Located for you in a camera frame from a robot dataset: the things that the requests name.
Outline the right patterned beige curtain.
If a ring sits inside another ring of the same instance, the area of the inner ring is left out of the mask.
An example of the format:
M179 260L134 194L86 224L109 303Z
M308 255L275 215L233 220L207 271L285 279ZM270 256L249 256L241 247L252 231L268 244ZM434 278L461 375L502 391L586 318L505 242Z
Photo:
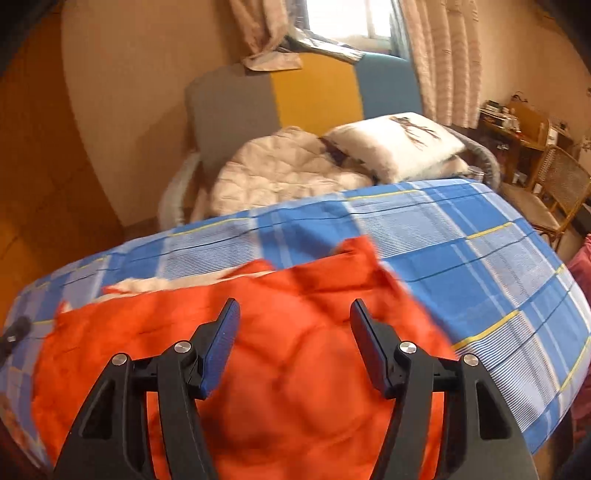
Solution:
M477 127L482 55L473 0L401 2L424 115L445 126Z

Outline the red pink bedding pile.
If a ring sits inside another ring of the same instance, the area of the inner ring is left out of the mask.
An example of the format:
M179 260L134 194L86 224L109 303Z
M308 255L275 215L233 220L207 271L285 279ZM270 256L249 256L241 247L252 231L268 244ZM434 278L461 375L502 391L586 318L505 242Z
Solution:
M587 235L582 247L568 263L573 278L591 304L591 240ZM590 432L590 370L571 407L575 443L580 443Z

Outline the wooden desk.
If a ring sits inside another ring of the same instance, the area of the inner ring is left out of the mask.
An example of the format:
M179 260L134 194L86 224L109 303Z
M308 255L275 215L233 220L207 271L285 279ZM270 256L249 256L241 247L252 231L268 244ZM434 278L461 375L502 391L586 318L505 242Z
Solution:
M480 109L478 132L489 140L505 183L527 185L550 146L571 153L570 133L525 101L488 101Z

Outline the white pillow with bird print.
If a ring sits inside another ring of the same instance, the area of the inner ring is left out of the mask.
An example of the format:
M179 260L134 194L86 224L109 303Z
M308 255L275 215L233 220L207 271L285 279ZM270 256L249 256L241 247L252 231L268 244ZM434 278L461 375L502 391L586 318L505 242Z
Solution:
M465 145L438 123L407 112L335 127L324 139L359 160L382 183L454 178L469 165Z

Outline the window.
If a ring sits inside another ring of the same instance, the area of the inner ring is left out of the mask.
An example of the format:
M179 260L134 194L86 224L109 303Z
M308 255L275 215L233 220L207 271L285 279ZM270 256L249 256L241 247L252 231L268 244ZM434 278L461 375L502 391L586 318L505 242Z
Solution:
M308 37L363 52L410 57L400 1L287 1L290 21Z

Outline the blue plaid bed sheet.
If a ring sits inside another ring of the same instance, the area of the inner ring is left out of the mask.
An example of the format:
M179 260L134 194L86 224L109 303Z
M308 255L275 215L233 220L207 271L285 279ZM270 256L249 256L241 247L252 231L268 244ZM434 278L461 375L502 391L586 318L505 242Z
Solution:
M83 306L127 278L168 280L265 259L287 268L368 235L382 263L434 315L460 353L479 357L531 451L551 437L590 364L590 307L552 248L505 200L469 180L374 186L243 211L60 264L24 288L12 317L31 333L1 370L1 391L32 444L32 371L58 305Z

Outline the grey bed side rail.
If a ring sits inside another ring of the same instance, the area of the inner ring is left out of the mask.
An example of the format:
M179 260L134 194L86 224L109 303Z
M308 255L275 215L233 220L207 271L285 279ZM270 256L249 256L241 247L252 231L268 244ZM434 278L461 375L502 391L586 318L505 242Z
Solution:
M501 167L494 154L479 142L460 131L445 126L445 129L458 138L471 156L470 165L478 167L484 174L483 182L492 190L498 191L502 184Z

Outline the orange quilted down jacket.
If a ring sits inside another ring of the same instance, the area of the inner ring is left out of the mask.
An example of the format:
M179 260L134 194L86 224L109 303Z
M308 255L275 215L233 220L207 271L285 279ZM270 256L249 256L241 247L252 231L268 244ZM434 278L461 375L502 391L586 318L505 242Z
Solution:
M113 355L158 355L214 320L228 298L240 307L238 334L221 384L198 406L223 479L370 477L393 405L373 387L356 347L349 326L356 299L402 339L433 356L454 354L365 237L289 269L254 260L208 285L142 293L111 286L93 303L60 307L42 344L32 418L48 456L58 457Z

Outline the grey yellow blue headboard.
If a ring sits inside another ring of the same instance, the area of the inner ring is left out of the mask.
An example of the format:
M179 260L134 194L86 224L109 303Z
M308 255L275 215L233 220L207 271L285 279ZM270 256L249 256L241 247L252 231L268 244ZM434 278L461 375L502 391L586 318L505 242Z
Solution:
M346 123L423 111L411 63L367 53L355 64L303 53L298 70L220 67L185 89L187 115L207 180L249 140L297 126L321 136Z

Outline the beige quilted blanket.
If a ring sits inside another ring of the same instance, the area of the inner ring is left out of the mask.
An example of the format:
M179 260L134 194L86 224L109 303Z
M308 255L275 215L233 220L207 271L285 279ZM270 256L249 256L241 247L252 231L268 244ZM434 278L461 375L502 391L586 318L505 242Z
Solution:
M212 186L198 190L189 218L194 222L374 183L360 161L290 126L240 147Z

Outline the patterned beige curtain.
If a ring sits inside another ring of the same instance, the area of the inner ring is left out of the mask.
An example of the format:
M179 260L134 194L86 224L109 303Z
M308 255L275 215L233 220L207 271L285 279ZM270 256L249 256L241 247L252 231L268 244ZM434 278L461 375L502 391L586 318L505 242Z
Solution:
M445 126L477 127L482 55L473 0L401 2L424 115Z
M247 70L270 73L301 69L300 55L283 51L281 46L290 30L286 2L231 0L229 6L249 51L242 59Z

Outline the wooden wardrobe panels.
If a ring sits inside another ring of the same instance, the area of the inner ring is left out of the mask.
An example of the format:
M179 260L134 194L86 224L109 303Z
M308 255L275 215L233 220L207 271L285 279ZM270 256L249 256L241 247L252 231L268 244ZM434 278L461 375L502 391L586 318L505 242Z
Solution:
M20 291L123 239L91 165L63 68L63 2L43 2L1 71L1 314Z

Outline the wicker back wooden chair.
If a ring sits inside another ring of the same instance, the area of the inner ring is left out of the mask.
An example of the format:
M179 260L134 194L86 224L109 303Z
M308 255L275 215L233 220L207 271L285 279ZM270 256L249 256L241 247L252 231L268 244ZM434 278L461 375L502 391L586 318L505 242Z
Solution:
M569 153L551 145L542 155L529 187L503 183L500 194L558 251L590 194L590 175Z

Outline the left patterned beige curtain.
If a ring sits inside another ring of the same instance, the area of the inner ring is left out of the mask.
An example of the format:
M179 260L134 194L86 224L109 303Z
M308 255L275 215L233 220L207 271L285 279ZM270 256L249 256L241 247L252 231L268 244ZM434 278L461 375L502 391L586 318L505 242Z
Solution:
M301 69L300 55L283 51L281 46L290 30L286 2L231 0L229 6L249 51L242 59L247 70L270 73Z

